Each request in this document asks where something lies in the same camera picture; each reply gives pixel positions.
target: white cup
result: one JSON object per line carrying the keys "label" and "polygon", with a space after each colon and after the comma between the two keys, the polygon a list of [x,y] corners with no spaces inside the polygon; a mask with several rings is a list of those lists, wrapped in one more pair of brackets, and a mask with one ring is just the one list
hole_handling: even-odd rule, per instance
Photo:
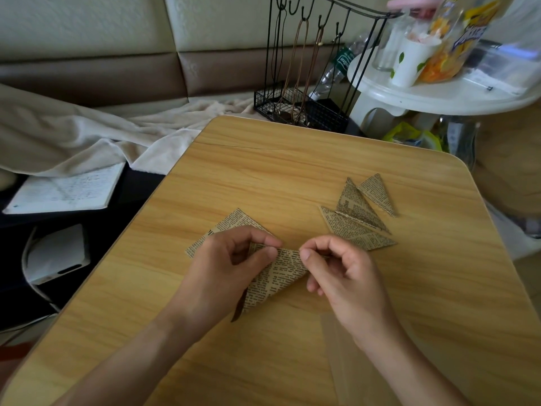
{"label": "white cup", "polygon": [[421,41],[403,38],[391,71],[391,83],[397,87],[411,87],[417,81],[427,61],[439,50],[442,40],[427,36]]}

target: newspaper-print paper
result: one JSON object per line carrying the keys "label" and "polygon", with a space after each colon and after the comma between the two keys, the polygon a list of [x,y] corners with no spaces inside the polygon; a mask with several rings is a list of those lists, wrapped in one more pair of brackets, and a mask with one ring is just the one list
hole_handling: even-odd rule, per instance
{"label": "newspaper-print paper", "polygon": [[396,242],[392,239],[371,231],[354,220],[343,217],[328,208],[319,207],[319,210],[333,234],[348,239],[348,241],[365,251],[396,245]]}
{"label": "newspaper-print paper", "polygon": [[[251,244],[249,254],[264,248],[261,244]],[[242,313],[271,297],[278,291],[290,286],[306,273],[299,251],[278,249],[276,260],[257,275],[246,291]]]}
{"label": "newspaper-print paper", "polygon": [[359,185],[357,189],[377,206],[387,212],[390,216],[395,218],[397,217],[397,214],[391,204],[391,200],[389,199],[389,195],[385,190],[385,185],[383,185],[382,176],[380,174],[371,176],[365,182]]}
{"label": "newspaper-print paper", "polygon": [[212,228],[210,231],[208,231],[205,235],[200,237],[193,245],[191,245],[188,249],[186,249],[186,253],[190,258],[193,258],[195,255],[195,251],[198,250],[199,246],[205,242],[205,239],[209,237],[212,234],[215,234],[216,232],[226,231],[231,228],[236,228],[237,226],[244,226],[244,225],[251,225],[255,226],[256,228],[263,230],[265,232],[268,232],[265,228],[263,228],[261,225],[259,225],[257,222],[255,222],[252,218],[247,216],[243,211],[240,210],[240,208],[237,208],[233,212],[231,212],[227,217],[220,221],[214,228]]}
{"label": "newspaper-print paper", "polygon": [[346,186],[342,190],[336,213],[344,217],[355,219],[374,229],[380,229],[391,233],[382,220],[377,216],[372,207],[363,198],[351,178],[346,180]]}

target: hand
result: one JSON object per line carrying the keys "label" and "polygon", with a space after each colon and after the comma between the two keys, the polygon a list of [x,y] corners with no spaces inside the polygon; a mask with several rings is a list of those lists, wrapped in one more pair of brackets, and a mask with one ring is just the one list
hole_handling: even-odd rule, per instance
{"label": "hand", "polygon": [[[250,242],[267,247],[247,257]],[[235,309],[244,289],[276,259],[281,245],[279,239],[252,226],[211,235],[195,253],[164,313],[168,319],[183,317],[199,340]]]}
{"label": "hand", "polygon": [[[331,257],[325,261],[318,252]],[[358,345],[402,329],[368,252],[336,235],[323,235],[306,241],[300,256],[310,271],[308,291],[327,296]]]}

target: notebook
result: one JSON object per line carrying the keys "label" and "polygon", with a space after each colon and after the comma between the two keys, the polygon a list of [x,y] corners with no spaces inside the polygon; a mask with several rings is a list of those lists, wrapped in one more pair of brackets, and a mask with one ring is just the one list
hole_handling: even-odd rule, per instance
{"label": "notebook", "polygon": [[70,177],[30,176],[4,214],[107,208],[124,163]]}

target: tabletop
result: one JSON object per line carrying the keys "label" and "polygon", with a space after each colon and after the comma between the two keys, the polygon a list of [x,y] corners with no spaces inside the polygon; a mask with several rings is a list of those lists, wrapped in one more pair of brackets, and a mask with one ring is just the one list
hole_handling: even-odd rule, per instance
{"label": "tabletop", "polygon": [[[399,317],[452,351],[475,405],[541,402],[541,324],[465,165],[449,154],[222,116],[133,219],[4,392],[2,405],[48,405],[166,304],[184,250],[236,208],[298,248],[328,233],[346,177],[380,173],[398,244],[373,251]],[[331,405],[319,315],[299,281],[221,322],[172,368],[150,405]]]}
{"label": "tabletop", "polygon": [[370,52],[366,51],[356,73],[361,56],[355,57],[348,67],[347,77],[354,86],[357,85],[362,69],[370,58],[359,83],[359,91],[388,105],[430,114],[487,115],[524,108],[541,97],[541,83],[524,95],[514,96],[498,89],[489,91],[458,76],[441,83],[397,87],[391,83],[390,72],[378,71],[372,66],[377,49],[374,47],[371,57]]}

